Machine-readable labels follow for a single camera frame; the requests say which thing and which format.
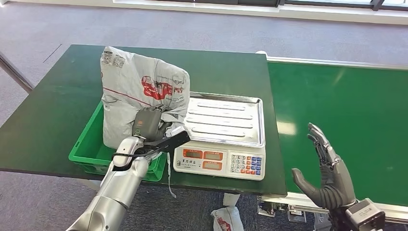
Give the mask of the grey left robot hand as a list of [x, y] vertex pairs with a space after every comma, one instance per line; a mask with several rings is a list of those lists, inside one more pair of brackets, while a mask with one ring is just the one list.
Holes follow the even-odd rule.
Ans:
[[165, 131], [172, 125], [171, 122], [164, 122], [161, 119], [162, 108], [144, 107], [135, 116], [132, 126], [132, 135], [143, 137], [147, 142], [160, 140], [164, 137]]

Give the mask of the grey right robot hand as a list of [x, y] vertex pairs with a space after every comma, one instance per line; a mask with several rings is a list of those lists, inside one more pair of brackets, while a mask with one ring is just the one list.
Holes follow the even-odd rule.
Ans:
[[312, 185], [297, 168], [292, 168], [294, 183], [319, 207], [333, 209], [354, 203], [354, 186], [343, 159], [317, 125], [308, 123], [308, 130], [307, 137], [312, 141], [319, 158], [321, 186], [318, 188]]

